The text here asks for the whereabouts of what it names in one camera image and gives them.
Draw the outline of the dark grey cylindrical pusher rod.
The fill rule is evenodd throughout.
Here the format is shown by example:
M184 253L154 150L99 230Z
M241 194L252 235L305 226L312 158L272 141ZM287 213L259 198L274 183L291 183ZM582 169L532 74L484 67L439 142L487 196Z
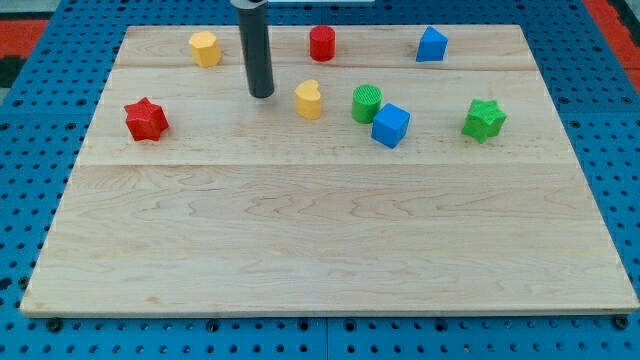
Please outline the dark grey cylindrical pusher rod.
M236 9L248 90L258 99L274 93L267 0L231 0Z

